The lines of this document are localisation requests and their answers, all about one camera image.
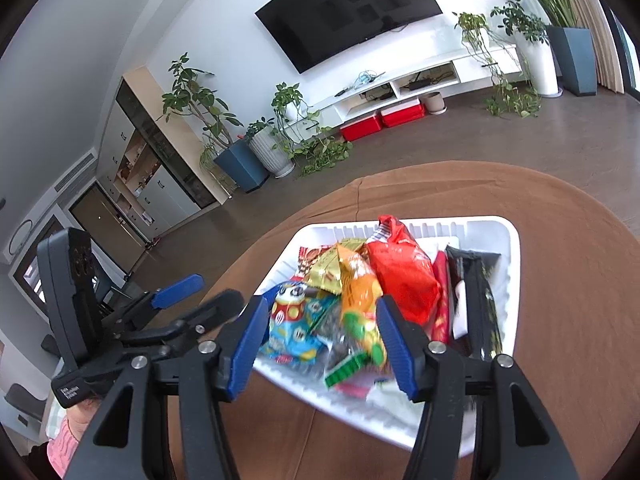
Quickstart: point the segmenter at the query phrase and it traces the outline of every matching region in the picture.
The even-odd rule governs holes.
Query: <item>red snack bag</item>
[[[395,216],[382,215],[367,240],[369,261],[385,294],[391,294],[402,316],[425,325],[436,309],[440,284],[431,260],[406,226]]]
[[[433,261],[433,275],[440,284],[440,299],[436,306],[436,319],[431,329],[431,340],[449,344],[449,274],[447,254],[438,251]]]

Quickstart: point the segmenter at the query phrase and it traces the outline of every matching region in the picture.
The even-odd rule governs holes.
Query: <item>pink sleeve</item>
[[[66,417],[62,420],[58,436],[49,442],[47,446],[47,456],[52,468],[58,473],[60,478],[64,477],[66,468],[69,467],[71,457],[76,452],[78,441],[69,430],[69,423]]]

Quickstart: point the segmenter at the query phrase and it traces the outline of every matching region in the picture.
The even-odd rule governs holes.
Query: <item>hand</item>
[[[93,397],[79,402],[66,410],[66,420],[69,424],[69,431],[76,440],[80,440],[89,426],[89,422],[94,418],[95,412],[100,407],[100,399]]]

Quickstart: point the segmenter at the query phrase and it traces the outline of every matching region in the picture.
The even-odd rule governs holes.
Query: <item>tv screen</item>
[[[271,0],[256,12],[298,72],[442,11],[436,0]]]

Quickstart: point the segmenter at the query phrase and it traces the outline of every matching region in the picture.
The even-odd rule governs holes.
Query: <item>person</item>
[[[100,399],[91,397],[66,410],[58,436],[34,446],[22,457],[38,480],[61,480],[76,452],[78,443],[100,406]]]

